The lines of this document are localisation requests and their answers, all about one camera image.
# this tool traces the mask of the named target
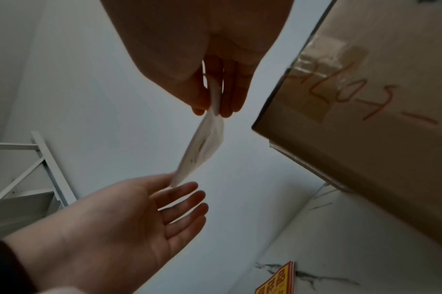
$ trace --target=receipt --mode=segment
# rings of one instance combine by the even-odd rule
[[[216,79],[206,75],[211,106],[182,157],[171,187],[178,186],[194,170],[209,160],[221,146],[224,138],[224,120],[220,116],[221,86]]]

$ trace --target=finger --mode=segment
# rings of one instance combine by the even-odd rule
[[[206,215],[208,212],[208,204],[202,203],[197,206],[191,213],[187,216],[181,218],[180,220],[166,225],[165,227],[165,236],[166,239],[171,239],[177,234],[183,232],[185,229],[190,227],[190,225],[199,217]]]
[[[203,199],[205,199],[205,196],[206,196],[205,192],[197,191],[193,193],[189,198],[174,205],[173,207],[161,210],[160,212],[163,218],[163,224],[164,225],[170,224],[176,219],[180,218],[181,216],[186,214],[187,211],[200,204],[200,202],[202,202]]]
[[[198,116],[202,116],[205,114],[205,110],[203,110],[203,109],[198,109],[198,108],[192,107],[192,111],[193,111],[193,113],[195,113],[195,115],[198,115]]]
[[[168,240],[171,258],[187,246],[203,229],[206,217],[198,217],[185,230]]]
[[[231,101],[236,81],[237,62],[232,60],[223,60],[224,72],[222,79],[224,81],[224,89],[222,91],[220,114],[222,117],[230,117],[232,115]]]
[[[218,85],[222,86],[222,60],[218,56],[206,55],[204,58],[205,73],[213,76]]]
[[[165,83],[162,86],[176,98],[179,98],[193,108],[205,110],[210,108],[210,93],[203,85],[203,71],[201,65],[197,72],[187,80]]]
[[[151,196],[151,198],[155,201],[157,208],[165,207],[168,204],[173,203],[174,201],[182,198],[198,188],[198,184],[196,182],[190,182],[179,187],[172,188],[170,190],[160,191]]]
[[[154,176],[135,179],[138,185],[145,188],[148,195],[152,195],[162,189],[169,187],[174,178],[174,173],[158,174]]]
[[[245,103],[247,93],[252,82],[253,74],[257,68],[256,65],[238,64],[236,70],[236,83],[234,85],[234,92],[231,100],[232,112],[239,112]]]

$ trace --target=paper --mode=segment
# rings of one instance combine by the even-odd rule
[[[194,170],[209,160],[224,138],[224,120],[220,116],[221,87],[216,79],[206,75],[211,95],[211,107],[198,126],[187,147],[171,187],[178,186]]]

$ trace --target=hand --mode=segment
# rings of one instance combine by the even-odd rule
[[[239,111],[293,0],[101,0],[138,69],[202,115],[207,74],[224,82],[221,115]]]
[[[120,182],[13,233],[5,242],[40,291],[133,293],[203,228],[208,206],[197,183],[174,189],[173,174]],[[177,220],[191,208],[189,215]]]

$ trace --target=black sleeve cuff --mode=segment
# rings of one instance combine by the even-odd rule
[[[24,267],[6,243],[0,241],[0,294],[37,292]]]

